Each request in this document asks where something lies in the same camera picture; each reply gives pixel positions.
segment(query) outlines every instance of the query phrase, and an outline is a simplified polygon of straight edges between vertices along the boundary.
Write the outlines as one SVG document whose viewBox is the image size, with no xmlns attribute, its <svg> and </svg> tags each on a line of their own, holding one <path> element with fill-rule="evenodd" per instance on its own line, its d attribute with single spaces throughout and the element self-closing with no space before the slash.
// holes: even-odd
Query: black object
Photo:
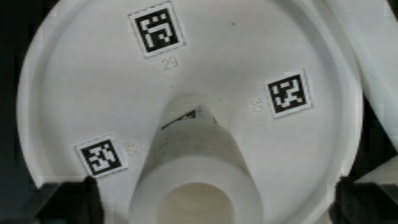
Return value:
<svg viewBox="0 0 398 224">
<path fill-rule="evenodd" d="M 342 178 L 328 210 L 333 224 L 398 224 L 398 186 L 355 184 Z"/>
<path fill-rule="evenodd" d="M 364 97 L 362 134 L 348 177 L 356 180 L 398 155 L 385 130 Z"/>
<path fill-rule="evenodd" d="M 388 0 L 388 6 L 392 9 L 394 17 L 398 19 L 398 0 Z"/>
<path fill-rule="evenodd" d="M 15 131 L 15 91 L 24 53 L 56 0 L 0 0 L 0 220 L 35 194 Z"/>
<path fill-rule="evenodd" d="M 46 184 L 37 191 L 14 219 L 0 224 L 101 224 L 102 206 L 94 178 L 81 183 Z"/>
</svg>

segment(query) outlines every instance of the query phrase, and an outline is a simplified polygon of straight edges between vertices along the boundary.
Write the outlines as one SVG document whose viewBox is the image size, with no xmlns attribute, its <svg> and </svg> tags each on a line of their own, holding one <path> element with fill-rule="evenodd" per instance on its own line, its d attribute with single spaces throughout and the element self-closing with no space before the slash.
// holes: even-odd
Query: white plastic object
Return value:
<svg viewBox="0 0 398 224">
<path fill-rule="evenodd" d="M 398 21 L 385 0 L 325 0 L 360 66 L 362 88 L 398 149 Z"/>
<path fill-rule="evenodd" d="M 17 95 L 35 184 L 81 180 L 74 146 L 110 134 L 127 169 L 97 183 L 106 223 L 127 223 L 165 107 L 181 96 L 204 95 L 239 147 L 262 221 L 312 223 L 349 170 L 360 133 L 355 59 L 337 21 L 317 1 L 172 0 L 186 44 L 145 58 L 127 15 L 159 3 L 62 0 L 42 23 Z M 264 82 L 301 70 L 312 107 L 275 119 Z"/>
<path fill-rule="evenodd" d="M 165 114 L 179 109 L 172 105 Z M 134 224 L 262 223 L 261 196 L 218 118 L 197 103 L 195 118 L 157 129 L 131 198 Z"/>
</svg>

